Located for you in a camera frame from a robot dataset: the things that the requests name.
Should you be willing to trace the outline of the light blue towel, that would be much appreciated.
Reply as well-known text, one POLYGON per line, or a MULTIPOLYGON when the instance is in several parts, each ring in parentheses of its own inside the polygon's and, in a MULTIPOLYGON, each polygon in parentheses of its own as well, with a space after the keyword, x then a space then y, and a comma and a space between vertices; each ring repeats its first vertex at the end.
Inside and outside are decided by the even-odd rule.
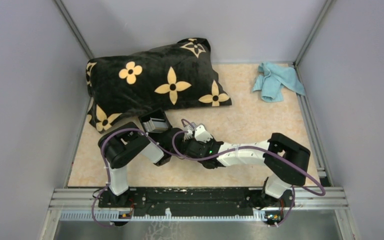
POLYGON ((263 62, 258 68, 252 92, 260 92, 260 98, 267 103, 284 100, 282 89, 287 88, 298 95, 305 96, 305 88, 299 81, 297 72, 289 66, 280 66, 272 62, 263 62))

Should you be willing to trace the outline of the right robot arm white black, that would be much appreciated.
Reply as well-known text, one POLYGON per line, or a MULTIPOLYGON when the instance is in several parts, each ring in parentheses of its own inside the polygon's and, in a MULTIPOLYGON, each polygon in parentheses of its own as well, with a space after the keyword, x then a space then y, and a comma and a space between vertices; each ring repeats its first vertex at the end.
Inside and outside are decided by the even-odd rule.
POLYGON ((201 163, 207 169, 239 165, 266 166, 272 175, 264 180, 262 190, 252 193, 248 203, 262 209, 280 203, 286 190, 304 186, 311 152, 282 133, 273 133, 270 139, 247 144, 223 141, 175 141, 177 151, 189 160, 201 163))

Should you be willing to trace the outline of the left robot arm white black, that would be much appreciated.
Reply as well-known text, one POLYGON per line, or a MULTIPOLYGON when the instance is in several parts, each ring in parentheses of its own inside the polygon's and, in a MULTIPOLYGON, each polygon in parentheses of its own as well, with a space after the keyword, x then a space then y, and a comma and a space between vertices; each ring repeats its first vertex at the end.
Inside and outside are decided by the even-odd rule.
POLYGON ((147 158, 156 166, 168 163, 176 156, 172 139, 180 128, 169 128, 161 133, 144 132, 133 123, 128 122, 107 133, 98 141, 104 160, 108 183, 95 198, 100 208, 128 207, 132 203, 128 181, 128 164, 137 156, 147 158))

